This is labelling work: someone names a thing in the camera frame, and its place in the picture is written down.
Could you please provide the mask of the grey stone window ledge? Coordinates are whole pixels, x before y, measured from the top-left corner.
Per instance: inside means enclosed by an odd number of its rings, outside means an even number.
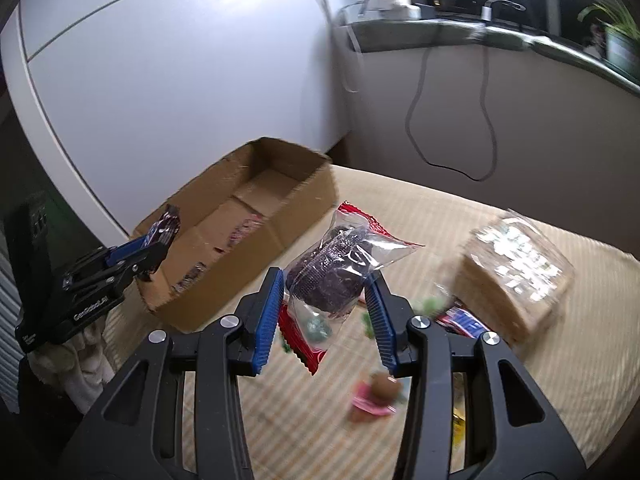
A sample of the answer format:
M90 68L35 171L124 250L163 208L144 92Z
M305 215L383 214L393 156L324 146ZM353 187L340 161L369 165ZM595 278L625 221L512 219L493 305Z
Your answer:
M503 27L480 22L420 20L420 21L363 21L340 27L348 46L356 53L400 51L427 47L485 46L501 50L532 51L553 61L592 73L634 94L639 84L631 76L593 56L565 47L547 36L527 35Z

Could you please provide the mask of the brown cardboard box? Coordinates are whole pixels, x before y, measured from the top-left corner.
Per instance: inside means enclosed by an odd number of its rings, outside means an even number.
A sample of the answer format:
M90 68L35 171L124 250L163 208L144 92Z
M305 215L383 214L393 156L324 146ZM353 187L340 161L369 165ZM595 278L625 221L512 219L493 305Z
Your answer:
M240 146L165 202L180 229L137 286L146 310L182 332L204 326L337 203L328 156L260 138Z

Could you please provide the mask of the Snickers chocolate bar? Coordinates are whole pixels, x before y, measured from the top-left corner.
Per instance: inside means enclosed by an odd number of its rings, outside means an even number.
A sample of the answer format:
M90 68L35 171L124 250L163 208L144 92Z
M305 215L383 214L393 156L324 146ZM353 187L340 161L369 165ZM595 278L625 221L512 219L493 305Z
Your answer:
M489 330L471 312L459 307L451 307L442 312L436 316L435 321L453 334L473 339L477 339Z

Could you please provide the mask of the dark candy bar wrapper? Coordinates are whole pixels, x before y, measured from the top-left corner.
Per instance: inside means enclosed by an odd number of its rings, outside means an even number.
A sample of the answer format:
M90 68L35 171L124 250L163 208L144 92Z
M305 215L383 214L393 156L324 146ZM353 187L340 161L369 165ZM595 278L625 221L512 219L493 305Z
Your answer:
M180 226L179 208L167 204L160 218L152 224L143 237L142 246L149 247L152 244L160 243L169 247L177 236Z

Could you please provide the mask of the white device on ledge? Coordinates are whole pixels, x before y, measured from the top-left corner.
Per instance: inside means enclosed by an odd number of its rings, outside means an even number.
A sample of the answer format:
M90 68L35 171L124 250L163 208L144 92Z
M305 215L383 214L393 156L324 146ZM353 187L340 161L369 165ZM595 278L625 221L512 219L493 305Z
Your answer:
M412 0L368 0L364 8L376 12L381 20L420 20L421 9Z

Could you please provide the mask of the potted green plant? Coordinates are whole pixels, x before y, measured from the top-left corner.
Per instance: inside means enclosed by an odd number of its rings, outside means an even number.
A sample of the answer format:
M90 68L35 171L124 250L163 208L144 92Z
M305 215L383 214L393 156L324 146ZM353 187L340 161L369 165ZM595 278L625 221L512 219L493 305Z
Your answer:
M616 70L639 80L639 25L622 0L594 2L577 14L580 22L597 13L604 30L606 62Z

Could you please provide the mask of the white cabinet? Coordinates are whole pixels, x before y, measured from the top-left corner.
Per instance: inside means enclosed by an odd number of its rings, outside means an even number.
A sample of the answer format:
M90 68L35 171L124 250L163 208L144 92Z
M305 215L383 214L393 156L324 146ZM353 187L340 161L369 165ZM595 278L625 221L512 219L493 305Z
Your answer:
M44 171L117 245L250 140L320 152L341 140L333 20L354 1L20 0L2 68Z

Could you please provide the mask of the pink wrapped round snack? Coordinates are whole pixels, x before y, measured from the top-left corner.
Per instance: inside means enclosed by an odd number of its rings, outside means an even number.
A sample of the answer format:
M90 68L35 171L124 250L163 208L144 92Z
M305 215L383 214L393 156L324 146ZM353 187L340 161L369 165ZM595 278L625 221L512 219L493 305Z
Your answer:
M382 372L372 374L366 382L357 385L347 419L354 424L364 424L393 415L401 391L401 382L395 377Z

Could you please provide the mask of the bagged sliced bread loaf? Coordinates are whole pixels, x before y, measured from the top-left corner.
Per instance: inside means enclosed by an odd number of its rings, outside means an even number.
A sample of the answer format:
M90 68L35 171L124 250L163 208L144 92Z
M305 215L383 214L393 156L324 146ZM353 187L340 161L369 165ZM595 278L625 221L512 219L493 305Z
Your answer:
M463 302L514 349L524 349L559 316L575 269L533 220L509 210L471 231L456 285Z

